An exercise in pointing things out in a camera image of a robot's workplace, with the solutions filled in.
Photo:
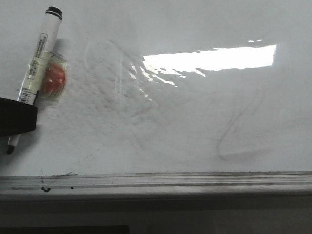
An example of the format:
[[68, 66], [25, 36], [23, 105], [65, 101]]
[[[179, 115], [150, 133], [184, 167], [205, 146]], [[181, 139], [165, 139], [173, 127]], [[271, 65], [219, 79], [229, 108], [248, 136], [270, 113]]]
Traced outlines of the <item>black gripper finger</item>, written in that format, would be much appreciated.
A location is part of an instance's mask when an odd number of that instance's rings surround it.
[[1, 97], [0, 136], [8, 137], [34, 131], [37, 116], [37, 107]]

